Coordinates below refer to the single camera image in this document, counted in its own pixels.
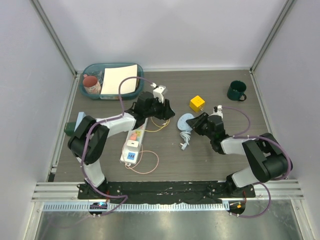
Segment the yellow cube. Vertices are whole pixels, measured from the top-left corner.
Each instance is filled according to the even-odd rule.
[[[205,100],[203,100],[200,96],[195,96],[190,100],[189,106],[193,111],[198,113],[204,109],[205,103]]]

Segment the white power strip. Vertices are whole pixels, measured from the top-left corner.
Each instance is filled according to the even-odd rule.
[[[135,130],[128,132],[125,140],[125,145],[123,147],[120,161],[126,164],[137,164],[139,152],[141,149],[142,140],[144,138],[145,130],[147,127],[148,118],[145,119],[143,125]]]

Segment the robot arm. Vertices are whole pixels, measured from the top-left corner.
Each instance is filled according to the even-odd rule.
[[[265,140],[238,139],[226,134],[221,110],[221,106],[215,107],[215,113],[208,115],[204,112],[186,122],[197,134],[207,136],[210,139],[210,144],[215,152],[239,154],[247,157],[249,167],[226,178],[227,189],[231,193],[250,184],[265,183],[286,173],[288,161],[278,147]],[[271,133],[265,133],[261,137],[277,143]]]
[[[103,193],[107,192],[107,179],[101,170],[99,158],[103,152],[107,138],[121,132],[139,128],[145,123],[146,118],[156,117],[161,120],[168,120],[175,115],[170,107],[170,101],[164,98],[166,87],[161,85],[156,86],[155,84],[151,86],[154,88],[153,93],[142,92],[137,101],[132,104],[131,108],[125,111],[123,116],[118,115],[98,119],[85,116],[68,141],[68,148],[77,160],[81,162],[89,129],[96,122],[105,120],[105,122],[98,124],[92,131],[83,165],[87,178]],[[86,188],[91,188],[87,182],[85,182],[85,185]]]

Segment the white paper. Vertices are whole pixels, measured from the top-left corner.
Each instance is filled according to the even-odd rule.
[[[120,83],[128,77],[138,75],[138,65],[105,68],[101,94],[118,94]],[[136,90],[137,79],[129,79],[121,85],[121,94],[133,93]]]

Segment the wire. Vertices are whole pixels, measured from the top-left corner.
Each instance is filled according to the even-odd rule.
[[[284,150],[284,148],[281,147],[277,142],[275,142],[275,141],[273,141],[273,140],[271,140],[269,138],[263,137],[263,136],[249,136],[249,135],[248,136],[240,136],[240,135],[246,133],[251,127],[251,120],[250,120],[249,116],[244,111],[242,111],[240,109],[237,109],[237,108],[234,108],[234,107],[222,106],[222,108],[235,110],[235,111],[243,114],[246,117],[246,119],[248,120],[248,127],[246,128],[246,130],[244,130],[242,132],[239,132],[237,134],[234,134],[233,135],[234,139],[261,139],[261,140],[264,140],[266,142],[269,142],[270,144],[273,144],[274,146],[276,146],[277,148],[279,148],[282,151],[282,153],[283,153],[283,155],[284,155],[284,157],[285,157],[285,159],[286,159],[286,161],[288,163],[288,168],[286,170],[286,173],[283,176],[278,177],[278,178],[274,178],[273,180],[274,181],[279,181],[279,180],[285,179],[289,175],[289,173],[291,172],[291,160],[290,160],[289,155],[287,154],[287,152]]]
[[[275,142],[275,141],[273,141],[273,140],[271,140],[269,138],[263,137],[263,136],[249,136],[249,135],[248,136],[240,136],[240,135],[246,133],[251,127],[251,121],[250,121],[249,116],[245,112],[243,112],[243,111],[241,111],[241,110],[239,110],[237,108],[234,108],[234,107],[223,106],[223,108],[232,109],[232,110],[238,111],[241,114],[243,114],[248,120],[248,127],[246,128],[246,130],[233,135],[234,139],[261,139],[261,140],[266,141],[266,142],[268,142],[270,144],[273,144],[274,146],[276,146],[277,148],[279,148],[282,151],[282,153],[283,153],[283,155],[284,155],[284,157],[285,157],[285,159],[286,159],[286,161],[288,163],[288,167],[287,167],[286,173],[283,176],[274,178],[273,181],[279,181],[279,180],[285,179],[289,175],[289,173],[291,172],[291,166],[292,166],[291,165],[291,160],[289,158],[289,155],[287,154],[285,149],[283,147],[281,147],[277,142]],[[252,219],[252,218],[260,217],[261,215],[263,215],[269,209],[269,207],[271,205],[271,194],[270,194],[270,191],[269,191],[269,189],[267,188],[267,186],[264,183],[256,182],[253,185],[257,185],[257,184],[262,185],[265,188],[265,190],[267,191],[267,193],[268,193],[269,200],[268,200],[268,205],[266,206],[266,208],[261,213],[259,213],[257,215],[247,216],[247,215],[239,215],[239,214],[235,214],[235,213],[232,213],[232,215],[240,217],[240,218]]]
[[[47,231],[49,230],[49,226],[53,226],[56,229],[71,229],[71,228],[75,227],[76,225],[78,225],[79,223],[83,222],[84,220],[89,219],[90,217],[92,217],[92,215],[84,216],[79,221],[77,221],[77,222],[75,222],[75,223],[73,223],[72,225],[69,225],[69,226],[57,226],[57,225],[55,225],[53,223],[55,217],[52,216],[52,217],[50,217],[48,224],[45,226],[45,228],[43,230],[43,233],[42,233],[42,235],[40,237],[40,240],[44,240],[45,239]]]
[[[221,193],[223,193],[223,192],[227,189],[227,186],[228,186],[228,185],[226,184],[222,190],[220,190],[220,191],[214,191],[213,194],[221,194]]]
[[[191,132],[190,131],[182,131],[180,132],[180,137],[184,140],[184,144],[180,143],[181,149],[185,150],[186,147],[189,145],[189,141],[191,139]]]
[[[262,212],[260,212],[259,214],[252,215],[252,216],[240,215],[240,214],[235,214],[235,213],[232,212],[231,214],[233,216],[236,216],[236,217],[239,217],[239,218],[243,218],[243,219],[253,219],[253,218],[260,217],[261,215],[265,214],[268,211],[268,209],[270,208],[270,205],[271,205],[271,194],[270,194],[270,191],[267,188],[267,186],[265,184],[263,184],[262,182],[257,182],[257,183],[254,183],[253,185],[257,185],[257,184],[262,185],[265,188],[266,192],[268,193],[269,199],[268,199],[268,205],[266,206],[266,208]]]
[[[137,173],[137,174],[142,174],[142,175],[150,174],[150,173],[152,173],[154,170],[156,170],[156,168],[157,168],[158,165],[159,165],[159,156],[158,156],[154,151],[143,150],[142,144],[141,144],[141,151],[140,151],[139,153],[141,153],[141,155],[140,155],[140,159],[139,159],[139,161],[137,162],[137,164],[134,165],[133,167],[129,167],[129,165],[126,163],[126,164],[124,165],[125,168],[126,168],[126,169],[130,169],[130,170],[134,171],[135,173]],[[148,172],[139,172],[139,171],[137,171],[137,170],[134,169],[134,168],[135,168],[136,166],[138,166],[138,164],[140,163],[140,161],[141,161],[141,159],[142,159],[142,156],[143,156],[143,153],[153,153],[153,154],[156,156],[156,158],[157,158],[156,165],[155,165],[155,167],[154,167],[151,171],[148,171]]]
[[[122,100],[122,97],[121,97],[121,86],[122,84],[129,80],[129,79],[140,79],[140,80],[144,80],[144,81],[147,81],[149,83],[152,84],[152,82],[144,77],[140,77],[140,76],[130,76],[130,77],[127,77],[125,78],[124,80],[122,80],[122,82],[120,83],[119,85],[119,88],[118,88],[118,97],[119,97],[119,101],[120,101],[120,105],[121,105],[121,109],[122,109],[122,113],[120,115],[117,115],[115,117],[111,117],[111,118],[108,118],[108,119],[103,119],[101,121],[98,121],[98,122],[95,122],[89,129],[87,135],[86,135],[86,138],[85,138],[85,143],[84,143],[84,148],[83,148],[83,153],[82,153],[82,156],[81,156],[81,162],[80,162],[80,168],[81,168],[81,171],[84,175],[84,179],[86,180],[86,182],[92,187],[92,189],[94,191],[96,191],[98,194],[102,195],[102,196],[105,196],[107,198],[111,198],[111,199],[123,199],[122,202],[120,202],[116,207],[114,207],[113,209],[111,209],[110,211],[106,211],[104,213],[101,214],[101,216],[105,216],[105,215],[108,215],[108,214],[111,214],[113,213],[117,208],[119,208],[123,203],[125,203],[125,201],[128,199],[128,195],[118,195],[118,196],[113,196],[113,195],[109,195],[109,194],[105,194],[101,191],[99,191],[94,185],[93,183],[91,182],[91,180],[88,178],[88,175],[86,174],[85,172],[85,169],[84,169],[84,163],[85,163],[85,158],[86,158],[86,154],[87,154],[87,149],[88,149],[88,144],[89,144],[89,140],[90,140],[90,136],[94,130],[94,128],[99,125],[99,124],[102,124],[102,123],[106,123],[106,122],[110,122],[110,121],[114,121],[114,120],[118,120],[118,119],[121,119],[124,114],[125,114],[125,107],[124,107],[124,103],[123,103],[123,100]]]
[[[243,197],[244,197],[244,203],[243,204],[246,204],[247,203],[247,197],[246,197],[245,190],[243,190]]]
[[[250,120],[250,117],[249,117],[244,111],[242,111],[242,110],[240,110],[240,109],[237,109],[237,108],[234,108],[234,107],[231,107],[231,106],[222,106],[222,108],[223,108],[223,109],[232,109],[232,110],[235,110],[235,111],[243,114],[243,115],[246,117],[246,119],[248,120],[248,127],[247,127],[244,131],[241,131],[241,132],[239,132],[239,133],[237,133],[237,134],[234,134],[234,135],[233,135],[234,137],[235,137],[235,136],[240,136],[240,135],[245,134],[246,132],[249,131],[249,129],[251,128],[251,120]]]
[[[154,120],[152,119],[152,117],[150,117],[150,118],[151,118],[151,122],[153,122],[153,124],[154,124],[155,126],[157,126],[159,129],[157,129],[157,130],[144,130],[145,132],[148,132],[148,133],[156,133],[156,132],[159,132],[160,130],[162,130],[162,129],[164,129],[166,126],[168,126],[169,123],[170,123],[170,119],[168,119],[168,120],[163,124],[163,126],[159,126],[159,125],[157,125],[157,124],[154,122]]]

